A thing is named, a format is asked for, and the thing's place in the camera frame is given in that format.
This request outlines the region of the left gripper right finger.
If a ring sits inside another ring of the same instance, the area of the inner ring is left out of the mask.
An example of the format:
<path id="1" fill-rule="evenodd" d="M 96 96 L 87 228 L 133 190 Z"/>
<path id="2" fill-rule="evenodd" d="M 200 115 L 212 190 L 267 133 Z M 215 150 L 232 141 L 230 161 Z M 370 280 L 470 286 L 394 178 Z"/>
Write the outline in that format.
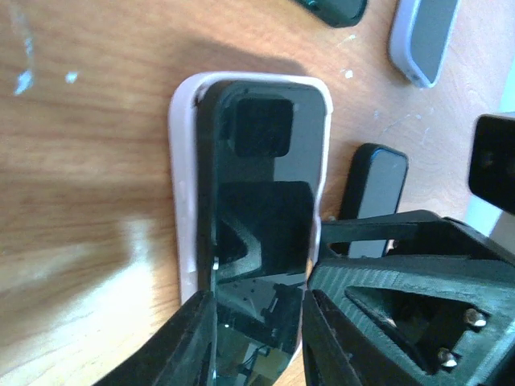
<path id="1" fill-rule="evenodd" d="M 306 292 L 302 330 L 308 385 L 385 384 L 381 353 L 324 292 Z"/>

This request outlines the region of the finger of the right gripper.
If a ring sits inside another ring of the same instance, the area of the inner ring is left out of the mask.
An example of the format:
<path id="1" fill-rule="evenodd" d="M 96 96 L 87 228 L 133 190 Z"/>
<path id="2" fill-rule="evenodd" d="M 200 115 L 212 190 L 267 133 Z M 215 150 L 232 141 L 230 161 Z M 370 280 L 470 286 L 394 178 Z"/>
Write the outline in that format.
<path id="1" fill-rule="evenodd" d="M 399 270 L 381 259 L 326 259 L 314 268 L 309 290 L 324 292 L 382 356 L 384 376 L 431 376 L 402 346 L 393 320 L 393 290 Z"/>
<path id="2" fill-rule="evenodd" d="M 393 240 L 397 246 L 388 257 L 443 256 L 447 247 L 436 231 L 441 218 L 427 210 L 408 211 L 364 219 L 337 220 L 322 224 L 319 255 L 339 257 L 330 246 L 357 241 Z"/>

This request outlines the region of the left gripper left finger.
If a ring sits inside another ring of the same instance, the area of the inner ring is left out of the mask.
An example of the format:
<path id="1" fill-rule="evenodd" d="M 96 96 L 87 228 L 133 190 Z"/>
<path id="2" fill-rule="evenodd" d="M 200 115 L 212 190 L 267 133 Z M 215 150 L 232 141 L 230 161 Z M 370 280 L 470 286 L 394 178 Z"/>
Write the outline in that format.
<path id="1" fill-rule="evenodd" d="M 214 385 L 216 301 L 198 291 L 97 385 Z"/>

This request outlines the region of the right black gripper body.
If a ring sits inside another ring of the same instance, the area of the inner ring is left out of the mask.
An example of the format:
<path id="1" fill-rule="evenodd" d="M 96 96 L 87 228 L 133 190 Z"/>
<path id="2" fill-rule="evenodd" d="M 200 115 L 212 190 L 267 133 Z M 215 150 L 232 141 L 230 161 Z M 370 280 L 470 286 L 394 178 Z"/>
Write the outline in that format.
<path id="1" fill-rule="evenodd" d="M 417 222 L 388 254 L 402 346 L 433 384 L 513 381 L 514 255 L 450 219 Z"/>

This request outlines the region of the lavender phone case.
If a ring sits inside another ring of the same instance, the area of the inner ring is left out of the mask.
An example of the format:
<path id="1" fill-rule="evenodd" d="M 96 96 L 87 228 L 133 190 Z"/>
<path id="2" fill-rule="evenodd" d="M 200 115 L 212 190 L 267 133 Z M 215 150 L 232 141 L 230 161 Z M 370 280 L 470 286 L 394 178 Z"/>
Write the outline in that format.
<path id="1" fill-rule="evenodd" d="M 398 2 L 389 37 L 389 57 L 413 85 L 424 88 L 416 78 L 417 72 L 410 59 L 410 37 L 419 1 L 422 0 Z"/>

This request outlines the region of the white phone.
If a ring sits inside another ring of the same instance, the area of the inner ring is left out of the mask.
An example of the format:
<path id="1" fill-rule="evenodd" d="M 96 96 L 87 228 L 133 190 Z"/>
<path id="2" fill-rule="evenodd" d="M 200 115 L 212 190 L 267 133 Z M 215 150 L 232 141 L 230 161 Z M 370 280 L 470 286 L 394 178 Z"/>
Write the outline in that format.
<path id="1" fill-rule="evenodd" d="M 456 0 L 418 2 L 410 37 L 410 59 L 424 88 L 432 88 L 439 78 L 458 9 Z"/>

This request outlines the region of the black case with ring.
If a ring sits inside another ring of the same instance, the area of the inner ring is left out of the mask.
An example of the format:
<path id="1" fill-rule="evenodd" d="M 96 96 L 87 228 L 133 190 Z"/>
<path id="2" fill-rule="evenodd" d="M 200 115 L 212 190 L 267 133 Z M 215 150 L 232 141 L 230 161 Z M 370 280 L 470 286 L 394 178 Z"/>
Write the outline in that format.
<path id="1" fill-rule="evenodd" d="M 362 20 L 368 5 L 367 0 L 316 0 L 320 11 L 314 12 L 306 7 L 304 1 L 296 2 L 333 28 L 354 27 Z"/>

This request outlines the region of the dark green phone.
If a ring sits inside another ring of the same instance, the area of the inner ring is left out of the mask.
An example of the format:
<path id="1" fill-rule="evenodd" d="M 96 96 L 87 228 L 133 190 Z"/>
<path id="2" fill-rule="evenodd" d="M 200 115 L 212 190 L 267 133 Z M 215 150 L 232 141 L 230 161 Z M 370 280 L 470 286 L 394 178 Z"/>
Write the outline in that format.
<path id="1" fill-rule="evenodd" d="M 305 0 L 304 3 L 309 10 L 314 12 L 320 11 L 319 3 L 316 0 Z"/>

